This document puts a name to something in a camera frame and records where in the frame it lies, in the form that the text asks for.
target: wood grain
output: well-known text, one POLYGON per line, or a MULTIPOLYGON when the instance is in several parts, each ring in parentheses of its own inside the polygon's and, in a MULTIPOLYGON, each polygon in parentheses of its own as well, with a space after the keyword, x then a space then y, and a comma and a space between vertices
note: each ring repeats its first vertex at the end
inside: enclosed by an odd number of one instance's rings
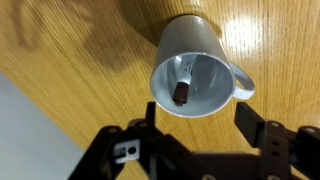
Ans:
MULTIPOLYGON (((317 0, 2 1, 0 70, 86 149, 101 127, 143 117, 155 45, 182 14, 214 26, 230 61, 254 80, 247 102, 262 117, 320 127, 317 0)), ((236 102, 190 120, 157 109, 157 126, 191 150, 254 153, 233 124, 236 102)), ((119 179, 128 178, 145 177, 130 163, 119 179)))

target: screw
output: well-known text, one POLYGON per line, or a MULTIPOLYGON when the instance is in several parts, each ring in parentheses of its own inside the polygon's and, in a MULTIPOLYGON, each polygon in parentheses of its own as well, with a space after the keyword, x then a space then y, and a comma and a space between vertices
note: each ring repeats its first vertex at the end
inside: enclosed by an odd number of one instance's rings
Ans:
POLYGON ((205 174, 202 176, 201 180, 216 180, 211 174, 205 174))
POLYGON ((140 123, 140 124, 139 124, 139 126, 140 126, 140 127, 147 127, 147 126, 148 126, 148 124, 147 124, 147 123, 145 123, 145 122, 142 122, 142 123, 140 123))
POLYGON ((306 130, 310 133, 315 133, 316 131, 313 128, 306 128, 306 130))
POLYGON ((117 128, 110 128, 108 132, 109 132, 110 134, 113 134, 113 133, 116 133, 117 131, 118 131, 117 128))
POLYGON ((267 177, 267 180, 281 180, 278 176, 275 176, 275 175, 269 175, 267 177))
POLYGON ((276 123, 276 122, 272 122, 271 125, 272 125, 272 126, 275 126, 275 127, 279 127, 279 126, 280 126, 280 125, 279 125, 278 123, 276 123))

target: white mug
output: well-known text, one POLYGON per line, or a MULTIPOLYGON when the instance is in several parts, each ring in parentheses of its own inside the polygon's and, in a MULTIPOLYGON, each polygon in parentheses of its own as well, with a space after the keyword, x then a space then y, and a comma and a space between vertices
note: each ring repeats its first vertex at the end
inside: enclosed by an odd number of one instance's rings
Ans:
POLYGON ((185 118, 213 114, 232 97, 247 100, 255 92, 251 78, 228 61, 212 26, 194 15, 163 30, 150 84, 162 109, 185 118))

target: mug rim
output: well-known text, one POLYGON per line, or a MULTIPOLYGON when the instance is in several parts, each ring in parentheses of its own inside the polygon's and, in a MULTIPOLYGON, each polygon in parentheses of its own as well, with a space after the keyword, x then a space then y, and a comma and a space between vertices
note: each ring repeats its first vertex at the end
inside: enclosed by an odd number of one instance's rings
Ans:
POLYGON ((214 56, 214 55, 211 55, 211 54, 208 54, 208 53, 204 53, 204 52, 184 52, 184 53, 180 53, 180 54, 176 54, 174 56, 171 56, 169 58, 167 58, 166 60, 164 60, 160 65, 158 65, 152 72, 152 76, 151 76, 151 80, 150 80, 150 89, 151 89, 151 93, 152 93, 152 96, 153 98, 156 100, 156 103, 158 104, 158 106, 161 107, 161 109, 165 110, 166 112, 170 113, 170 114, 173 114, 175 116, 178 116, 178 117, 183 117, 183 118, 200 118, 200 117, 205 117, 205 116, 209 116, 209 115, 212 115, 218 111, 220 111, 222 108, 224 108, 229 102, 230 100, 232 99, 233 97, 233 94, 234 94, 234 91, 235 91, 235 87, 236 87, 236 78, 235 78, 235 75, 230 67, 229 64, 226 63, 226 61, 223 61, 221 60, 220 58, 214 56), (220 62, 221 64, 223 64, 227 69, 228 71, 230 72, 231 74, 231 77, 232 77, 232 81, 233 81, 233 85, 232 85, 232 91, 231 93, 229 94, 228 98, 226 98, 226 101, 217 109, 215 109, 214 111, 210 111, 209 113, 205 113, 205 114, 202 114, 202 115, 191 115, 191 116, 185 116, 185 115, 181 115, 181 114, 176 114, 170 110, 168 110, 167 108, 165 108, 164 106, 162 106, 159 102, 158 102, 158 98, 156 98, 155 96, 155 93, 154 93, 154 90, 153 90, 153 83, 154 82, 154 78, 155 78, 155 73, 161 69, 166 63, 168 63, 168 61, 172 60, 173 58, 175 58, 176 56, 182 56, 182 55, 203 55, 203 56, 208 56, 210 58, 213 58, 215 60, 217 60, 218 62, 220 62))

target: mug handle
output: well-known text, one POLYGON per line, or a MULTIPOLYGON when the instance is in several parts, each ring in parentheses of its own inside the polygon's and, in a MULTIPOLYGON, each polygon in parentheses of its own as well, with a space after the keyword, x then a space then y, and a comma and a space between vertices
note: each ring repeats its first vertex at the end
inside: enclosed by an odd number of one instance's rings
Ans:
POLYGON ((250 99, 255 92, 255 87, 251 78, 237 65, 230 63, 230 67, 236 77, 236 79, 242 84, 242 87, 236 85, 233 93, 233 97, 240 100, 250 99))

